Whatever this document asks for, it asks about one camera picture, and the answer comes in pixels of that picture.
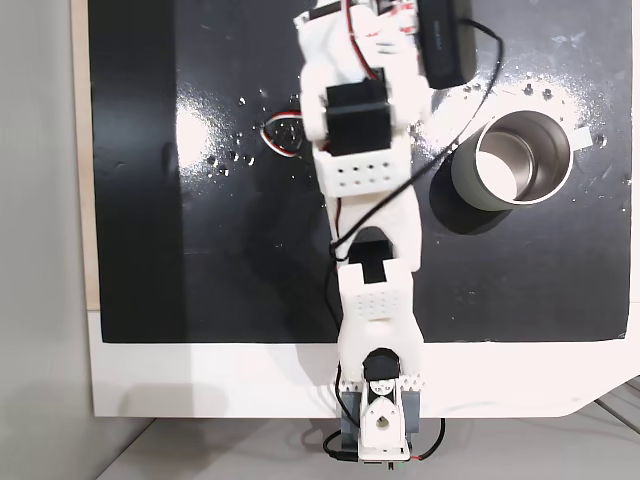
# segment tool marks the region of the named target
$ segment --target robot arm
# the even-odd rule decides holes
[[[306,62],[302,118],[336,242],[411,178],[408,127],[428,120],[432,90],[420,74],[412,1],[319,0],[295,24]],[[419,393],[403,394],[402,379],[419,377],[422,365],[412,277],[421,246],[418,201],[409,187],[335,249],[343,306],[339,361],[344,380],[362,385],[343,397],[345,415],[357,423],[343,429],[343,446],[364,461],[411,455]]]

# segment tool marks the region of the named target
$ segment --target white tape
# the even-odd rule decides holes
[[[572,151],[582,150],[583,148],[589,148],[593,146],[593,139],[591,138],[591,131],[589,127],[582,127],[578,130],[574,130],[569,134],[569,144]]]

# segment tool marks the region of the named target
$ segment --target wooden edge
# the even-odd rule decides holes
[[[85,296],[87,310],[98,311],[100,310],[100,283],[98,279],[98,239],[93,184],[93,126],[91,117],[91,74],[89,69],[88,0],[71,1],[71,34],[73,40],[73,81]]]

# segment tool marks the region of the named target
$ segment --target white platform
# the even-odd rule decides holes
[[[634,8],[638,112],[640,9]],[[634,126],[633,179],[640,134]],[[640,197],[632,192],[627,337],[592,343],[425,344],[423,417],[557,417],[640,375]],[[102,343],[89,313],[95,413],[140,417],[322,418],[337,415],[329,384],[335,345]]]

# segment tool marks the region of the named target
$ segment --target stainless steel cup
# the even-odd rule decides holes
[[[540,112],[517,111],[488,123],[455,152],[458,194],[480,210],[511,210],[543,202],[562,188],[573,150],[562,126]]]

